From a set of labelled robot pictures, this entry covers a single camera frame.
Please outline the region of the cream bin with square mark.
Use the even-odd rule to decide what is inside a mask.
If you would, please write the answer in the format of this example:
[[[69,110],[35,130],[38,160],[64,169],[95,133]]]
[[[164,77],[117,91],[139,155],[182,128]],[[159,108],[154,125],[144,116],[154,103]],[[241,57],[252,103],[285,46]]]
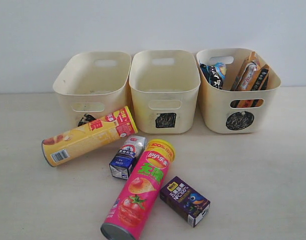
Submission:
[[[145,50],[134,55],[129,85],[137,127],[149,134],[180,134],[193,124],[200,76],[184,50]]]

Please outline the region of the dark blue snack bag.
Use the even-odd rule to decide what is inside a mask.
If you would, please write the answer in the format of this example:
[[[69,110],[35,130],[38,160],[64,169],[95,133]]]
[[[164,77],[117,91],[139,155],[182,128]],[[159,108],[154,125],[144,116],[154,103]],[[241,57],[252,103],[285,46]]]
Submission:
[[[207,82],[212,87],[221,90],[226,76],[226,64],[222,62],[217,62],[214,65],[200,63],[200,68]]]

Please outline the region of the purple juice carton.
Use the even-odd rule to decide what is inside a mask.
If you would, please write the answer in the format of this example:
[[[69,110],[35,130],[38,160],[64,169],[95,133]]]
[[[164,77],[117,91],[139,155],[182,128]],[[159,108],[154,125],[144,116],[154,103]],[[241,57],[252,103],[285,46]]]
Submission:
[[[210,200],[178,176],[160,190],[160,198],[191,227],[196,227],[210,208]]]

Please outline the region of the blue white milk carton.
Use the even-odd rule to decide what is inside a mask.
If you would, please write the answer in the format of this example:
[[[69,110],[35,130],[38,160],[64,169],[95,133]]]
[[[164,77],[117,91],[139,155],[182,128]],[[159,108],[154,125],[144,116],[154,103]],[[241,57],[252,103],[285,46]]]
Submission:
[[[112,176],[127,180],[145,147],[145,137],[138,135],[129,136],[109,163]]]

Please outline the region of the pink chips can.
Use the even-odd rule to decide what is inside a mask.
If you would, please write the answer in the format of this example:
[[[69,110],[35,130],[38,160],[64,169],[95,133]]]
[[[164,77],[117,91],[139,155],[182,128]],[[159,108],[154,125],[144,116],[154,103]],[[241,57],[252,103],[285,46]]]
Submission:
[[[109,240],[138,240],[161,186],[175,159],[175,148],[165,140],[147,143],[135,168],[100,227]]]

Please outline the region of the cream bin with triangle mark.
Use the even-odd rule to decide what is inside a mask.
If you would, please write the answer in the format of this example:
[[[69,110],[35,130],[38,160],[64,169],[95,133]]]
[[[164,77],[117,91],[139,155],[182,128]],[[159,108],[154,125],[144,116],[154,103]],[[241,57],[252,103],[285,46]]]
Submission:
[[[119,51],[91,51],[73,56],[53,84],[72,128],[85,114],[98,119],[131,105],[128,77],[132,58]]]

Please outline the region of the orange snack bag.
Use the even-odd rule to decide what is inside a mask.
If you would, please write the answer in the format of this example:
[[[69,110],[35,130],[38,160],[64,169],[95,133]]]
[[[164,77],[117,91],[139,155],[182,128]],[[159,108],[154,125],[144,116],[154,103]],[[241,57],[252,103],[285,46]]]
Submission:
[[[266,90],[270,67],[259,62],[256,52],[252,51],[247,57],[231,87],[231,91],[261,91]]]

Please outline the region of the yellow chips can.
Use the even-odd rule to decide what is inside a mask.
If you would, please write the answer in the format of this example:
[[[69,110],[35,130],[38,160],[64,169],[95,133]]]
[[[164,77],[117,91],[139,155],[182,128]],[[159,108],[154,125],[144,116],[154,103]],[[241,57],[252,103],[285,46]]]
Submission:
[[[137,133],[127,106],[42,141],[43,155],[52,167]]]

